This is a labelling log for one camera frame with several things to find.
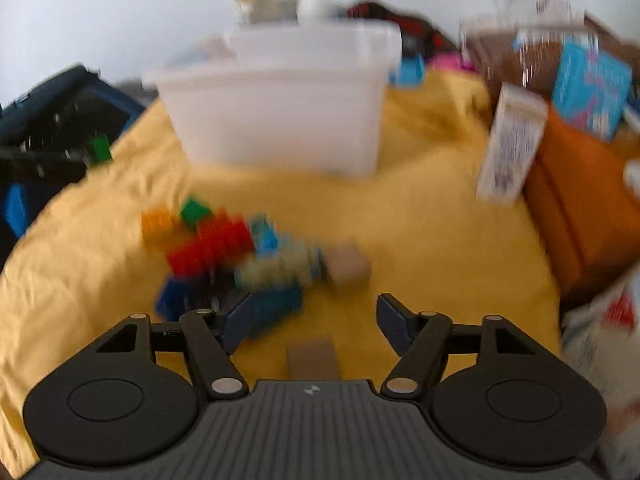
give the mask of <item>white box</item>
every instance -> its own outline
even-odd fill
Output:
[[[396,24],[255,25],[145,77],[191,162],[366,175],[375,171]]]
[[[478,178],[478,198],[511,205],[520,196],[545,132],[548,106],[537,94],[503,84]]]

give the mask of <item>blue box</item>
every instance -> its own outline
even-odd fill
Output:
[[[605,52],[566,44],[552,101],[571,126],[611,140],[631,86],[631,67]]]

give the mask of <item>red lego brick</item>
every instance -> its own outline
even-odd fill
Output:
[[[254,250],[254,242],[242,219],[226,212],[197,224],[197,240],[167,256],[175,276],[197,276],[220,263]]]
[[[168,254],[166,260],[174,276],[197,276],[207,269],[205,255],[199,240]]]

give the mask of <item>pink object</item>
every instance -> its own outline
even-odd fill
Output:
[[[431,58],[429,68],[442,70],[462,70],[463,72],[476,72],[473,63],[462,59],[457,52],[446,52]]]

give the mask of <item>logo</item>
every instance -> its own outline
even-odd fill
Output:
[[[307,386],[307,387],[304,389],[304,392],[305,392],[307,395],[310,395],[310,396],[312,396],[312,397],[313,397],[314,395],[317,395],[317,394],[319,394],[319,393],[320,393],[320,388],[318,388],[315,384],[312,384],[311,386]]]

